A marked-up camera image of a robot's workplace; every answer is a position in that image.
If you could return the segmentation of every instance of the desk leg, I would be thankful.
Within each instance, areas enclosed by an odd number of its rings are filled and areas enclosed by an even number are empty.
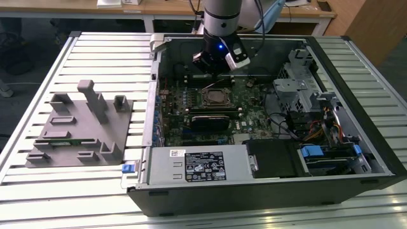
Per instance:
[[[331,18],[321,18],[318,25],[313,31],[313,36],[323,36],[329,28]]]
[[[154,33],[154,15],[143,15],[146,32]]]

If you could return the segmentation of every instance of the barcode sticker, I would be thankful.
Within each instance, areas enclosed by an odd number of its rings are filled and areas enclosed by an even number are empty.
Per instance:
[[[50,144],[52,146],[70,146],[71,145],[70,142],[51,142]]]
[[[124,13],[142,13],[141,10],[123,10]]]
[[[170,156],[186,156],[186,150],[185,149],[171,149]]]

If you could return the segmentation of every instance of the green circuit board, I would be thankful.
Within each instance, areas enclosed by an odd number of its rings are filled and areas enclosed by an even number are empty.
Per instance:
[[[195,133],[189,127],[191,115],[186,114],[186,109],[206,107],[203,88],[189,88],[181,82],[167,83],[166,90],[162,90],[166,146],[234,145],[237,134],[249,134],[253,139],[273,137],[273,130],[262,104],[266,88],[263,84],[254,84],[247,87],[247,83],[251,83],[250,80],[235,78],[231,87],[218,87],[215,90],[229,95],[230,106],[242,108],[242,115],[238,118],[231,118],[230,127],[226,131]]]

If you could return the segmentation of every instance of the blue latch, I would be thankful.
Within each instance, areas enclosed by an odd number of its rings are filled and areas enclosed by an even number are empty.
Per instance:
[[[127,165],[124,164],[122,167],[122,173],[135,173],[137,172],[137,166],[135,165]]]
[[[359,145],[354,145],[354,150],[358,154],[358,156],[362,154],[362,149],[361,149],[361,146]]]
[[[301,149],[301,152],[303,154],[303,157],[309,157],[309,156],[323,156],[323,150],[321,148],[321,146],[305,146]]]

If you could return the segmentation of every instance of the slotted metal surface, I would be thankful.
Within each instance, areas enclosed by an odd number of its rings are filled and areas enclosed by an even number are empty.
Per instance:
[[[147,106],[145,84],[150,80],[151,67],[149,40],[150,35],[146,34],[83,33],[79,39],[70,41],[67,54],[62,54],[55,71],[51,70],[50,82],[44,82],[44,95],[40,95],[38,106],[32,107],[28,123],[26,127],[19,125],[20,136],[18,133],[12,136],[18,137],[16,143],[10,145],[11,154],[0,172],[0,228],[407,227],[403,215],[407,211],[406,181],[385,190],[366,192],[339,205],[149,218],[122,189],[122,166],[24,168],[27,151],[52,110],[47,104],[52,91],[68,92],[72,99],[83,99],[74,90],[80,79],[95,81],[96,91],[103,92],[106,99],[124,94],[137,101],[124,160],[141,158]],[[342,39],[318,38],[318,41],[407,165],[406,104]],[[327,79],[322,78],[330,88]]]

